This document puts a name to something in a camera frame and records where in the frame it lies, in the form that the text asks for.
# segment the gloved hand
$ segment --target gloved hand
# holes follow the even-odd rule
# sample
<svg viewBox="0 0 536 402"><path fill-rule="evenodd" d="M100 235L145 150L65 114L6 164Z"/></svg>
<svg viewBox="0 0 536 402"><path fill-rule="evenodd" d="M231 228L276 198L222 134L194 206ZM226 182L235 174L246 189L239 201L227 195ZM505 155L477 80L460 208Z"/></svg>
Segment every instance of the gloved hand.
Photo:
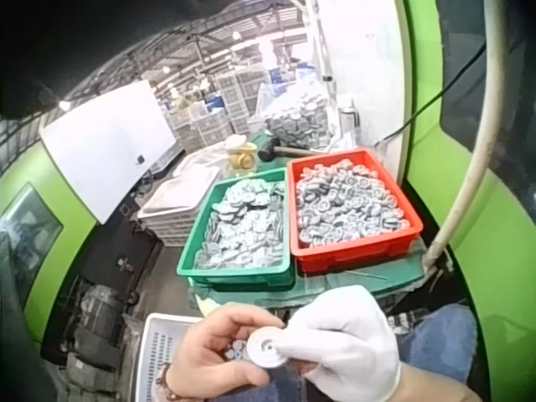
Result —
<svg viewBox="0 0 536 402"><path fill-rule="evenodd" d="M395 335L362 286L323 293L298 310L274 339L279 353L317 362L305 377L341 402L385 402L397 389Z"/></svg>

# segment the jeans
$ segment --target jeans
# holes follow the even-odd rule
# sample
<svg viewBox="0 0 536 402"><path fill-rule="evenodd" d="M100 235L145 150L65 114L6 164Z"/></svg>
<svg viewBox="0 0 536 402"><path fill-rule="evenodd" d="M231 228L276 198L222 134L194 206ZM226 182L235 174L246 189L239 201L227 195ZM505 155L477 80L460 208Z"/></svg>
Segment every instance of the jeans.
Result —
<svg viewBox="0 0 536 402"><path fill-rule="evenodd" d="M465 383L477 348L477 323L468 308L452 304L430 314L397 340L402 362ZM271 370L271 378L264 388L220 396L214 402L307 400L303 380L290 368Z"/></svg>

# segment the white hose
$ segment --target white hose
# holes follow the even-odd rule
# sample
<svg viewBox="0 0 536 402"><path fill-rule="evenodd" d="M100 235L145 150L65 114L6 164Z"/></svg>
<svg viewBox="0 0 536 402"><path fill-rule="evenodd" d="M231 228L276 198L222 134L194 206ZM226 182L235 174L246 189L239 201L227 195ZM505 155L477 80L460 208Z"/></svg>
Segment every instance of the white hose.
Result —
<svg viewBox="0 0 536 402"><path fill-rule="evenodd" d="M504 0L484 0L486 22L486 89L477 141L471 162L456 200L437 236L423 257L425 271L430 269L448 245L471 206L486 175L487 166L501 128L506 77L507 35Z"/></svg>

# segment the ceiling light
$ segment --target ceiling light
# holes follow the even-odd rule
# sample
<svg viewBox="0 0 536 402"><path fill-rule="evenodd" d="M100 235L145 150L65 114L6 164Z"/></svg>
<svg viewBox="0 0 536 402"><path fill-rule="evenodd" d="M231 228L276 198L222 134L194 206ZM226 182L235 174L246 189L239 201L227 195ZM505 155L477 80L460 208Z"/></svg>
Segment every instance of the ceiling light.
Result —
<svg viewBox="0 0 536 402"><path fill-rule="evenodd" d="M68 102L67 100L60 101L58 103L58 106L62 111L69 111L70 110L70 102Z"/></svg>

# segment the machine window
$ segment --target machine window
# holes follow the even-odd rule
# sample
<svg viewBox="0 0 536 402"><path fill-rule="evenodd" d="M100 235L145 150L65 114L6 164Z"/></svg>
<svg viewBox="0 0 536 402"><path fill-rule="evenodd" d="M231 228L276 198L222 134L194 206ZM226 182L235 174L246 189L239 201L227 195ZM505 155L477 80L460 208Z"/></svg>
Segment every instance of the machine window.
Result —
<svg viewBox="0 0 536 402"><path fill-rule="evenodd" d="M29 184L0 218L0 230L9 235L13 275L22 306L62 229L63 225Z"/></svg>

